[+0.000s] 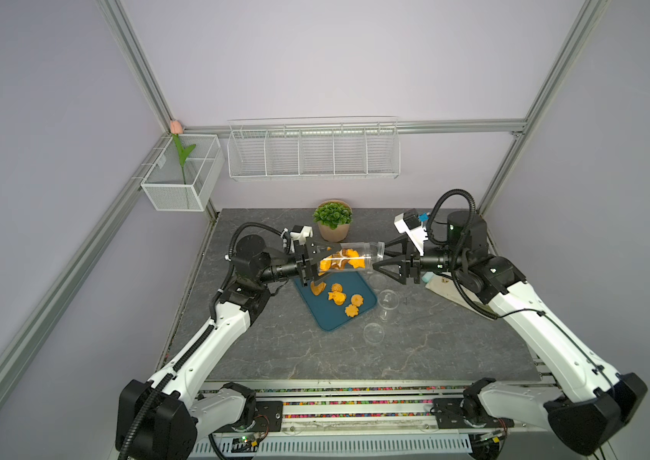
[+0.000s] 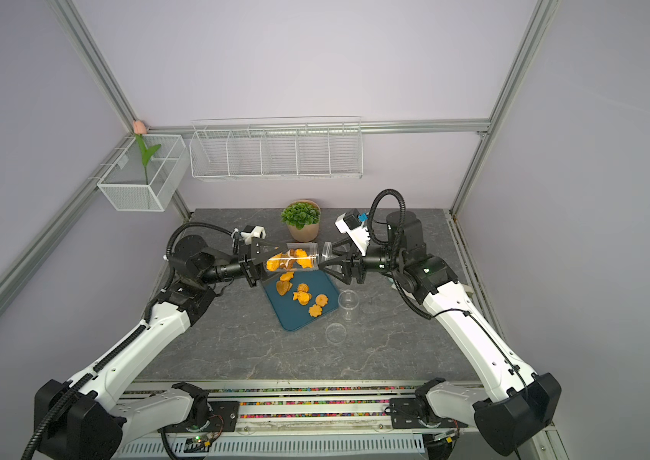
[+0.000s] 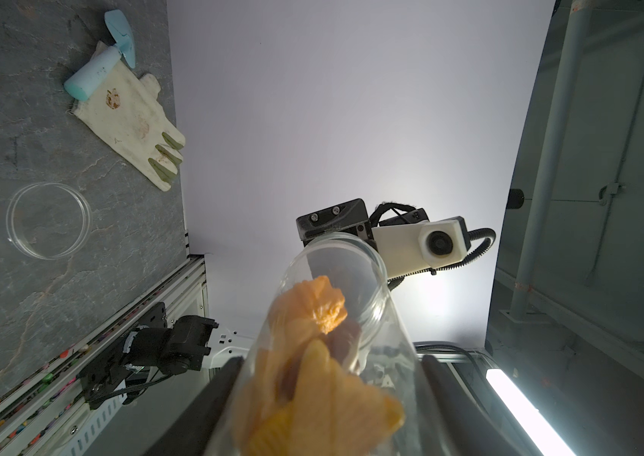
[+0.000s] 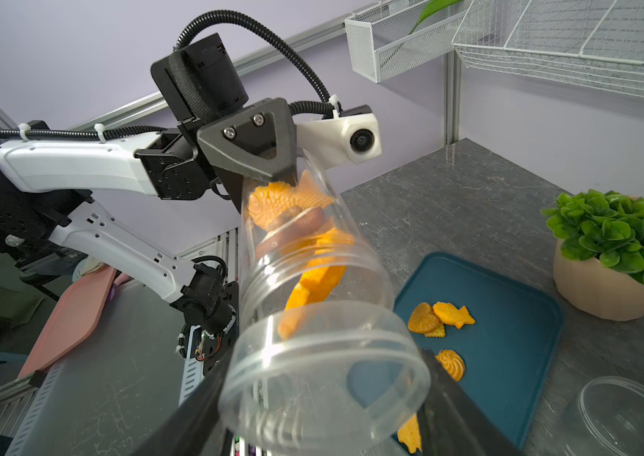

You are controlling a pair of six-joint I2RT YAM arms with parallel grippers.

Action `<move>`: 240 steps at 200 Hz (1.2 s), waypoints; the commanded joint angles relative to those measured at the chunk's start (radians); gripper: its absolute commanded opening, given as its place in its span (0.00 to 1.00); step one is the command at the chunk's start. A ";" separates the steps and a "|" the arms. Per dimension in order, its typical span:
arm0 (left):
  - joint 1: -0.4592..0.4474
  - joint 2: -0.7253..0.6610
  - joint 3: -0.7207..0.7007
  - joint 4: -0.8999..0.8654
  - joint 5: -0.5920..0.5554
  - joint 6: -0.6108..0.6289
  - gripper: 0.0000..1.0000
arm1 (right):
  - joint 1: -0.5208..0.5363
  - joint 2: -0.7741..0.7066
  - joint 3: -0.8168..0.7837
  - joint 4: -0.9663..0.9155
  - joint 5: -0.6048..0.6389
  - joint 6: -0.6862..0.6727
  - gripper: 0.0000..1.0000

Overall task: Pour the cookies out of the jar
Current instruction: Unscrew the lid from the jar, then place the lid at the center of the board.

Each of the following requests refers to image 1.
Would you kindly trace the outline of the clear jar lid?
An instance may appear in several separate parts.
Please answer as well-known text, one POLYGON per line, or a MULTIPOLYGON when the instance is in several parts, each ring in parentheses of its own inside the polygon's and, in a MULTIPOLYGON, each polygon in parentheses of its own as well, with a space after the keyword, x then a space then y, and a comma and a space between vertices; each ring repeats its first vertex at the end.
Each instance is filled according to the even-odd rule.
POLYGON ((368 284, 373 291, 381 292, 386 289, 388 279, 384 275, 374 272, 369 276, 368 284))
POLYGON ((363 329, 363 337, 368 344, 379 345, 383 343, 385 337, 384 327, 377 323, 369 323, 363 329))

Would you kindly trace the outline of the clear cookie jar front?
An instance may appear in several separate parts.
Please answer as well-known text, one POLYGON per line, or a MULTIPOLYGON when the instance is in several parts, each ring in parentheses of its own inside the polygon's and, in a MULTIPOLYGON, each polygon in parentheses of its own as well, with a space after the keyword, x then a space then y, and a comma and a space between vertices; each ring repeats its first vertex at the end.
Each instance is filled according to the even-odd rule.
POLYGON ((344 243, 327 246, 328 255, 318 264, 320 274, 336 271, 372 270, 384 258, 385 245, 382 241, 370 243, 344 243))

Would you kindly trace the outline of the clear cookie jar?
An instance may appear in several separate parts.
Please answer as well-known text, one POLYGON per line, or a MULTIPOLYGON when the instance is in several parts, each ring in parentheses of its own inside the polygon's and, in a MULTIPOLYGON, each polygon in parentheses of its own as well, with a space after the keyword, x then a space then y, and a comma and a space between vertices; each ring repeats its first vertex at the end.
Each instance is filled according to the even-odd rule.
POLYGON ((396 291, 385 289, 378 294, 378 318, 388 322, 397 314, 402 298, 396 291))
POLYGON ((336 271, 372 270, 384 258, 385 245, 382 241, 370 243, 344 243, 327 246, 328 255, 318 264, 320 274, 336 271))

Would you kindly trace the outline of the clear cookie jar back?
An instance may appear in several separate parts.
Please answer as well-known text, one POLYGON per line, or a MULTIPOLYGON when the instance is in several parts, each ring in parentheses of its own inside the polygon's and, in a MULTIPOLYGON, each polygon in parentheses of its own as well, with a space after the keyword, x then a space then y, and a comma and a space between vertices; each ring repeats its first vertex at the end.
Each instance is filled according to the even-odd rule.
POLYGON ((385 289, 378 294, 378 318, 388 322, 397 314, 402 298, 396 291, 385 289))

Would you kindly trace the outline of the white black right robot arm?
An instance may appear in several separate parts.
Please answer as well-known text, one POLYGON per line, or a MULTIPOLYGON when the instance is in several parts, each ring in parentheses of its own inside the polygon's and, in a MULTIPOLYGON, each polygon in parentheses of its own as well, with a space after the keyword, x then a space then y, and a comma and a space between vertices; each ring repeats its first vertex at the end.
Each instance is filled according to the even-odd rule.
POLYGON ((479 379, 463 392, 465 423, 524 423, 554 433, 577 454, 600 455, 631 422, 648 393, 646 383, 597 356, 511 261, 491 253, 487 223, 469 192, 449 190, 430 212, 407 210, 394 225, 399 238, 386 244, 376 271, 400 283, 418 282, 428 272, 448 276, 471 310, 511 326, 556 381, 553 387, 533 388, 479 379))

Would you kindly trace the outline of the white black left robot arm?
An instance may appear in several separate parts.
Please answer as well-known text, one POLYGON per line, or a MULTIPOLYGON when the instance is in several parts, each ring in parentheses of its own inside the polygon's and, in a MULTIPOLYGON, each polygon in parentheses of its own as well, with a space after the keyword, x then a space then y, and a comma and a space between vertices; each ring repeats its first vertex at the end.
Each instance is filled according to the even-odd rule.
POLYGON ((311 228, 263 230, 279 237, 285 249, 242 224, 232 235, 228 270, 209 307, 210 317, 170 362, 147 381, 131 381, 119 398, 115 448, 121 459, 186 459, 198 437, 213 437, 223 427, 250 429, 257 418, 256 393, 227 383, 211 397, 201 387, 227 350, 261 315, 273 293, 269 285, 298 279, 303 285, 320 277, 320 264, 338 253, 338 243, 313 237, 311 228))

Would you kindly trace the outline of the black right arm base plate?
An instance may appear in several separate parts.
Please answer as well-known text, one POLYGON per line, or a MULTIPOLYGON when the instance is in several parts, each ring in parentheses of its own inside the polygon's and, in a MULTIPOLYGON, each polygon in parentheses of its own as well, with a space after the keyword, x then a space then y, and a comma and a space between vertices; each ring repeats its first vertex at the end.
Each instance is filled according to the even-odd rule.
POLYGON ((463 397, 435 398, 429 410, 439 429, 510 429, 515 422, 490 416, 485 409, 463 397))

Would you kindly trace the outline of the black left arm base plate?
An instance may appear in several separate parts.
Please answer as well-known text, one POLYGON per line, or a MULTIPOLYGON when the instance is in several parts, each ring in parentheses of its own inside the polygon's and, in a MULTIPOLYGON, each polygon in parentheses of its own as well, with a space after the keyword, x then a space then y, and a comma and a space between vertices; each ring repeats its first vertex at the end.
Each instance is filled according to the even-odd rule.
POLYGON ((250 417, 245 416, 242 422, 224 425, 217 433, 233 432, 280 432, 284 422, 284 403, 276 400, 256 402, 256 407, 250 417))

